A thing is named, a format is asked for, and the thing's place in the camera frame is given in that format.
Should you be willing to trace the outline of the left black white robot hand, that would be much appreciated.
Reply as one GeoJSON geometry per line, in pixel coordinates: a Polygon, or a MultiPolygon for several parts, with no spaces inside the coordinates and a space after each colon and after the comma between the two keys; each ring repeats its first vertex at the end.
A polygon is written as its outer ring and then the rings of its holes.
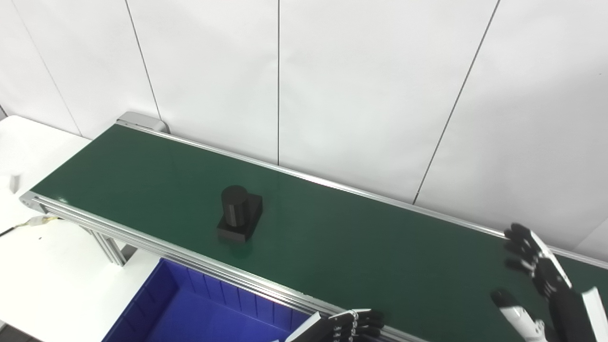
{"type": "Polygon", "coordinates": [[[364,342],[379,338],[385,315],[373,309],[351,309],[323,317],[314,313],[299,325],[287,342],[364,342]]]}

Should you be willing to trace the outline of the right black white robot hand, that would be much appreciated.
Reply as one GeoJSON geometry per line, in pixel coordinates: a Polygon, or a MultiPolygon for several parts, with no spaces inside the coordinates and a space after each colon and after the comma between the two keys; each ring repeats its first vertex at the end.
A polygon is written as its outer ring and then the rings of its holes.
{"type": "Polygon", "coordinates": [[[534,317],[508,290],[493,290],[494,305],[519,336],[526,342],[605,342],[607,315],[599,290],[576,292],[553,251],[524,225],[512,223],[504,236],[504,248],[515,255],[505,266],[530,277],[552,321],[547,325],[534,317]]]}

